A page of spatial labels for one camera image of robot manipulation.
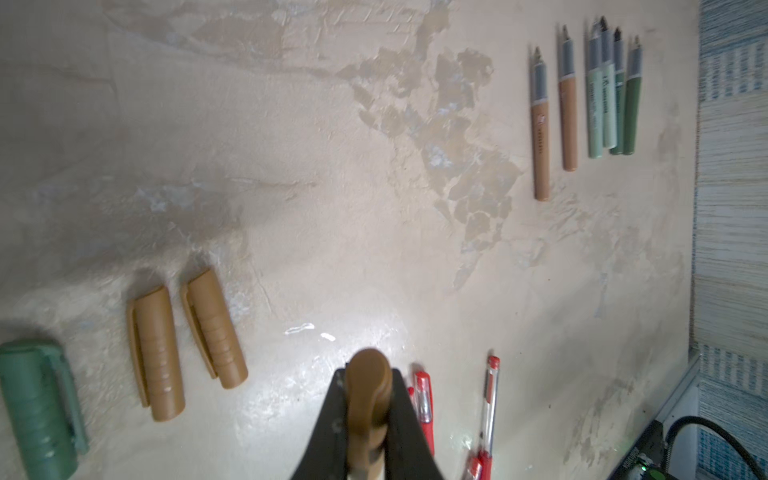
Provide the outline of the dark green pen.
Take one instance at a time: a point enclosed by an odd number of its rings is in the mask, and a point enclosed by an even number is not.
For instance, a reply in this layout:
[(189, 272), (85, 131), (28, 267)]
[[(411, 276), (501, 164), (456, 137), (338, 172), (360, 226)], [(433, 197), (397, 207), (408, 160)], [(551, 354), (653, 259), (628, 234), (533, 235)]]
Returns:
[(615, 97), (616, 97), (616, 128), (617, 142), (610, 149), (612, 155), (621, 155), (623, 153), (624, 143), (624, 114), (625, 114), (625, 60), (624, 60), (624, 41), (622, 31), (617, 27), (614, 31), (614, 66), (615, 66)]
[(623, 154), (635, 152), (639, 104), (642, 83), (643, 48), (638, 36), (635, 36), (629, 49), (628, 68), (625, 82), (625, 114)]

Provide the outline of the brown pen cap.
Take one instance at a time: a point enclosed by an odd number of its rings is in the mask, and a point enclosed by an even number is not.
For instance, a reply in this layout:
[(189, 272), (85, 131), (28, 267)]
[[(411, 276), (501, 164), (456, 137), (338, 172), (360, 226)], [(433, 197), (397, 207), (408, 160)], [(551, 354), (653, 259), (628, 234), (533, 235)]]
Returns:
[(212, 379), (234, 389), (248, 378), (248, 368), (221, 284), (212, 268), (183, 284), (181, 303), (193, 339)]
[(165, 422), (185, 409), (185, 396), (170, 295), (165, 286), (131, 301), (127, 312), (131, 360), (143, 407)]
[(392, 396), (392, 369), (377, 349), (358, 351), (345, 369), (346, 464), (349, 479), (378, 479)]

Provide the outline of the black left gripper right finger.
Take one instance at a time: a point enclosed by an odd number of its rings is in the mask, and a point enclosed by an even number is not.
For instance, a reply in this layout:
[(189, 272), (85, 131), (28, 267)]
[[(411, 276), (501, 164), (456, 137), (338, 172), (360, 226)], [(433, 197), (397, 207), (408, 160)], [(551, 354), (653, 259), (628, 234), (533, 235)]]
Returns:
[(422, 432), (401, 372), (392, 369), (392, 394), (385, 438), (386, 480), (443, 480)]

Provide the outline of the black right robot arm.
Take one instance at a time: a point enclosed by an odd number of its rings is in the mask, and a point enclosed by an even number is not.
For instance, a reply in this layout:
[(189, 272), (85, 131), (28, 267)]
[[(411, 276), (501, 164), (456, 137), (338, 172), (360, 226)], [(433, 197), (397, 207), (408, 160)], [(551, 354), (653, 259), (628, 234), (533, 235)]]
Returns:
[(673, 480), (673, 475), (662, 470), (664, 452), (663, 424), (653, 420), (608, 479)]

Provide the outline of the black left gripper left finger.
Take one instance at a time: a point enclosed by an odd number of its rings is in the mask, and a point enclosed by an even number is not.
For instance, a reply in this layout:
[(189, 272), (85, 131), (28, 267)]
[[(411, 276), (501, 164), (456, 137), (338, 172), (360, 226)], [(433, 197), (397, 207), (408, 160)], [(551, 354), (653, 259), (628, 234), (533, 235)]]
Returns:
[(347, 465), (347, 400), (344, 368), (337, 369), (302, 459), (292, 480), (345, 480)]

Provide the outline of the brown pen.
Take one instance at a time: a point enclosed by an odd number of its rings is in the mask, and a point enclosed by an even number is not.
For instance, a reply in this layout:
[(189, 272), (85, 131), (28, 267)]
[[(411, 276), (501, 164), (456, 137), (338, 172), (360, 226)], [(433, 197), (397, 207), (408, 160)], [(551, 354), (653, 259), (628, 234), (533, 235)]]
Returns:
[(563, 168), (574, 172), (578, 167), (578, 125), (573, 40), (566, 25), (559, 32), (559, 99)]

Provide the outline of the brown pen horizontal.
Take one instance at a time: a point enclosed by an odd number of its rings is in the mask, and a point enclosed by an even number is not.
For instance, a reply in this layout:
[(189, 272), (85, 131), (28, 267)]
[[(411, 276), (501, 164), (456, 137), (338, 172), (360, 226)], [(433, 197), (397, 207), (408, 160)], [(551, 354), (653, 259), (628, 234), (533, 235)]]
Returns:
[(534, 170), (534, 195), (540, 202), (550, 198), (549, 102), (547, 66), (539, 47), (531, 57), (531, 122)]

